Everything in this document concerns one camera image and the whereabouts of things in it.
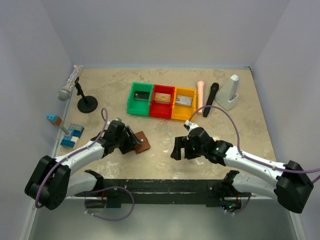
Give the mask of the brown leather card holder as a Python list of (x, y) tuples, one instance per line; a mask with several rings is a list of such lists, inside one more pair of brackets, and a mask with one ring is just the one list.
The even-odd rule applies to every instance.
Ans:
[(138, 138), (138, 140), (140, 140), (140, 143), (134, 146), (134, 151), (136, 154), (141, 154), (151, 148), (149, 140), (143, 131), (136, 132), (135, 136)]

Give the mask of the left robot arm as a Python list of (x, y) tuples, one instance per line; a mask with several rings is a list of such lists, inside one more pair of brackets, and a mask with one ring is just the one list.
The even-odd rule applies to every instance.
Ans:
[(66, 198), (71, 176), (86, 165), (119, 149), (124, 155), (142, 144), (132, 129), (119, 119), (112, 120), (84, 146), (62, 156), (43, 156), (29, 178), (24, 193), (37, 208), (56, 209)]

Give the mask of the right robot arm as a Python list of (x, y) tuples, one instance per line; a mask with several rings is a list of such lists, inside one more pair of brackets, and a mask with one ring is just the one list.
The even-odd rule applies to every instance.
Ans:
[(297, 162), (276, 162), (243, 152), (229, 142), (214, 140), (199, 126), (191, 128), (186, 136), (175, 137), (170, 157), (179, 161), (182, 151), (188, 160), (204, 157), (213, 164), (240, 170), (223, 183), (223, 192), (228, 196), (238, 192), (257, 194), (300, 214), (314, 189), (307, 171)]

